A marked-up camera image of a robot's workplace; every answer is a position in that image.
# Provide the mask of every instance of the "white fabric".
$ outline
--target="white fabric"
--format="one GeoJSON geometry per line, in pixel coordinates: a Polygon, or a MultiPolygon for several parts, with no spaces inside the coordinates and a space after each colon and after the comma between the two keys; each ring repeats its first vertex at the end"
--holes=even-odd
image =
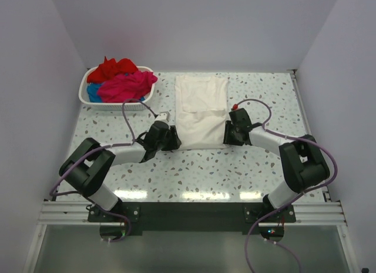
{"type": "Polygon", "coordinates": [[[222,149],[227,119],[227,79],[176,76],[176,130],[181,150],[222,149]]]}

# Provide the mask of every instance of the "table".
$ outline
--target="table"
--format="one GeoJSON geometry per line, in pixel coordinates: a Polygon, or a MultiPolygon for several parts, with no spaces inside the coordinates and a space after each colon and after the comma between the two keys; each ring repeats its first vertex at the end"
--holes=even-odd
{"type": "MultiPolygon", "coordinates": [[[[177,75],[216,75],[229,80],[228,106],[245,99],[263,100],[272,107],[268,128],[289,135],[306,134],[297,96],[289,73],[177,73],[156,72],[155,112],[168,111],[175,118],[174,81],[177,75]]],[[[267,110],[256,102],[244,104],[253,123],[262,122],[267,110]]],[[[148,110],[127,112],[136,135],[153,123],[148,110]]],[[[103,112],[82,106],[70,144],[74,151],[87,137],[100,143],[130,141],[121,112],[103,112]]],[[[143,164],[122,164],[110,169],[105,184],[123,201],[188,202],[261,201],[283,180],[279,157],[258,147],[230,147],[222,150],[158,152],[143,164]]],[[[59,191],[72,187],[63,182],[59,191]]],[[[58,201],[85,201],[80,195],[61,196],[58,201]]],[[[321,190],[304,195],[298,202],[323,202],[321,190]]]]}

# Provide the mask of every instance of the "pink cloth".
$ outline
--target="pink cloth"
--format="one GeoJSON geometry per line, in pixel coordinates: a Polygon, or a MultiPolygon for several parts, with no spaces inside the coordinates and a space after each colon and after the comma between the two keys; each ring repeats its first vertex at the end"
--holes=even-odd
{"type": "Polygon", "coordinates": [[[98,90],[104,103],[123,103],[126,99],[141,99],[152,89],[158,78],[152,72],[137,71],[131,75],[117,75],[98,90]]]}

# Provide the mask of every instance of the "blue cloth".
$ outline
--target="blue cloth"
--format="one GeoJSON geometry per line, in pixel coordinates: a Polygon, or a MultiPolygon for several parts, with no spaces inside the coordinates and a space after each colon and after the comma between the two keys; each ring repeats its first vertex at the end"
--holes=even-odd
{"type": "Polygon", "coordinates": [[[98,96],[98,89],[101,87],[101,85],[102,83],[90,83],[90,85],[86,88],[90,102],[103,103],[102,99],[98,96]]]}

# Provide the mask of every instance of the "red cloth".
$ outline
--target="red cloth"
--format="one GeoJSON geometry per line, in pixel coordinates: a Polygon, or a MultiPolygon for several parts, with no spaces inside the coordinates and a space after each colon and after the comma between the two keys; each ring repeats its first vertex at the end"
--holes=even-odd
{"type": "Polygon", "coordinates": [[[115,59],[107,60],[101,63],[87,78],[88,83],[103,83],[113,79],[119,74],[131,74],[138,70],[137,66],[130,59],[121,59],[116,62],[115,59]]]}
{"type": "Polygon", "coordinates": [[[117,75],[106,81],[99,89],[98,96],[104,103],[123,103],[126,99],[141,99],[152,89],[158,78],[152,72],[140,72],[132,75],[117,75]]]}

